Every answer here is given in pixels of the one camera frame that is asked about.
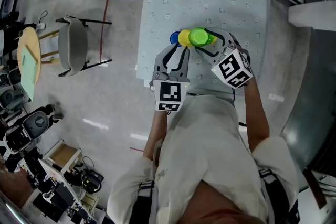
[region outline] table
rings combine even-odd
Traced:
[[[155,57],[170,44],[170,35],[194,27],[217,27],[234,34],[249,50],[251,67],[259,75],[264,57],[269,0],[144,0],[139,38],[137,78],[151,80]],[[178,65],[179,48],[169,63]],[[211,66],[191,49],[188,78],[191,89],[231,93],[211,72]]]
[[[41,65],[46,64],[46,63],[53,63],[52,61],[42,61],[42,58],[58,54],[58,51],[52,51],[47,54],[41,55],[40,40],[46,37],[49,37],[49,36],[53,36],[57,34],[58,32],[59,30],[55,30],[41,37],[38,37],[35,29],[33,29],[32,27],[27,27],[23,30],[23,34],[19,39],[19,44],[17,47],[17,62],[19,65],[20,72],[22,73],[22,56],[21,56],[22,49],[24,47],[27,47],[31,55],[37,61],[35,84],[37,83],[40,77]]]

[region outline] green lid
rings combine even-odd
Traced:
[[[192,29],[189,33],[189,41],[195,47],[203,47],[209,40],[208,33],[200,27]]]

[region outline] green folder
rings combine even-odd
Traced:
[[[29,98],[33,101],[37,61],[34,59],[32,54],[26,47],[22,49],[21,56],[22,56],[21,86],[24,88]]]

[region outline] gray floor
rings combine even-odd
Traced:
[[[143,149],[154,112],[152,92],[135,78],[142,1],[110,0],[107,20],[113,25],[104,28],[103,59],[111,57],[113,62],[70,78],[57,77],[63,72],[61,66],[43,66],[35,100],[27,104],[27,110],[32,111],[41,105],[60,102],[65,119],[44,134],[39,147],[45,152],[62,138],[92,158],[95,169],[105,177],[99,193],[102,206],[106,205],[113,182],[141,155],[130,147]],[[43,33],[47,33],[60,28],[55,19],[65,15],[102,19],[105,3],[106,0],[20,0],[19,6],[20,16],[26,16],[28,23],[38,21],[47,10],[49,14],[43,20],[47,24]],[[306,65],[305,53],[298,51],[306,49],[305,42],[299,42],[304,40],[300,33],[288,23],[287,5],[277,0],[270,3],[259,86],[272,135],[279,135]],[[92,63],[99,60],[100,33],[101,25],[89,25]],[[237,96],[236,108],[239,120],[245,122],[242,96]]]

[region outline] person's right arm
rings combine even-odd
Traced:
[[[245,86],[245,104],[248,144],[253,152],[260,142],[269,137],[269,126],[254,77]]]

